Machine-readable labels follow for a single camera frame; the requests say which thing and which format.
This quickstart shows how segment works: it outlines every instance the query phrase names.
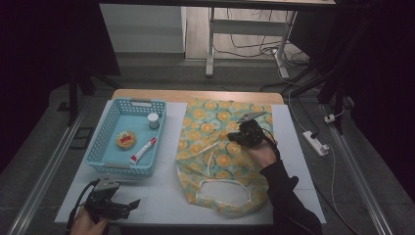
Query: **tray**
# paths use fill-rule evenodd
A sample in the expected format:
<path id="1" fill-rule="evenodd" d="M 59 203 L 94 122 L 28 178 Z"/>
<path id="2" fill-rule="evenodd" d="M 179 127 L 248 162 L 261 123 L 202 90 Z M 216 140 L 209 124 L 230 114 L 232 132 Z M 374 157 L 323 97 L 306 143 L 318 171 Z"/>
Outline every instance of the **tray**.
<path id="1" fill-rule="evenodd" d="M 147 119 L 150 113 L 159 115 L 159 128 L 150 128 Z M 161 145 L 165 116 L 165 101 L 131 98 L 117 98 L 110 101 L 101 115 L 97 130 L 94 132 L 85 153 L 86 162 L 98 172 L 115 178 L 152 176 Z M 134 132 L 137 140 L 134 147 L 122 150 L 115 140 L 122 131 L 126 130 Z M 132 164 L 129 161 L 130 157 L 135 155 L 153 137 L 157 138 L 155 146 L 137 164 Z"/>

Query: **hand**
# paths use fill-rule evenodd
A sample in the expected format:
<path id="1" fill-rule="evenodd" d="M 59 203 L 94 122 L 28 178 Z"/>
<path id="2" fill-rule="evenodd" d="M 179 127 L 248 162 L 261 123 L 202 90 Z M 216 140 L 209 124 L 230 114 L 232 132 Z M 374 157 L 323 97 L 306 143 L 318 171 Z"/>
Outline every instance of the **hand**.
<path id="1" fill-rule="evenodd" d="M 266 140 L 262 140 L 258 145 L 252 148 L 243 147 L 251 158 L 262 168 L 277 162 L 277 157 L 272 147 Z"/>
<path id="2" fill-rule="evenodd" d="M 102 235 L 108 221 L 107 218 L 103 218 L 95 224 L 88 211 L 81 206 L 73 221 L 70 235 Z"/>

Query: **black sleeve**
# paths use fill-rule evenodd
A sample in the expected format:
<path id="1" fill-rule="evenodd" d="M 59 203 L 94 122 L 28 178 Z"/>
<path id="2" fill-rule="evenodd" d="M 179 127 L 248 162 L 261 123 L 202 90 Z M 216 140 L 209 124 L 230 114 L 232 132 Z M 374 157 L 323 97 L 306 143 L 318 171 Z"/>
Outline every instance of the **black sleeve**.
<path id="1" fill-rule="evenodd" d="M 276 234 L 323 234 L 318 217 L 306 209 L 293 192 L 299 178 L 296 176 L 290 178 L 281 160 L 265 167 L 260 173 L 268 181 L 268 197 L 274 208 L 273 221 Z"/>

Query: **small jar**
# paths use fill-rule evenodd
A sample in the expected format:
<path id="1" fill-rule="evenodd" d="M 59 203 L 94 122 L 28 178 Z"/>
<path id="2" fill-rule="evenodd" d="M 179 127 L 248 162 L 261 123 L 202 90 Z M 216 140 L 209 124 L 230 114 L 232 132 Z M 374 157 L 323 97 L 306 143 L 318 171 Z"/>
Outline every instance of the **small jar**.
<path id="1" fill-rule="evenodd" d="M 156 113 L 151 113 L 147 116 L 147 119 L 149 120 L 150 128 L 157 129 L 159 128 L 159 115 Z"/>

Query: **yellow patterned fabric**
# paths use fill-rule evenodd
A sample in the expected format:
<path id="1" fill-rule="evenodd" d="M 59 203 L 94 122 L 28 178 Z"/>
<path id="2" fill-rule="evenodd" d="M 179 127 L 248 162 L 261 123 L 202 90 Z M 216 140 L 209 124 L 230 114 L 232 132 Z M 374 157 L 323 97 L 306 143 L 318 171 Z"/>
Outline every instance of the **yellow patterned fabric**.
<path id="1" fill-rule="evenodd" d="M 267 200 L 266 179 L 246 151 L 229 141 L 227 134 L 238 131 L 237 119 L 252 112 L 266 112 L 258 124 L 272 133 L 270 105 L 194 99 L 188 102 L 178 144 L 176 164 L 181 185 L 191 204 L 225 213 L 259 209 Z M 249 198 L 241 205 L 202 197 L 205 182 L 225 181 L 240 185 Z"/>

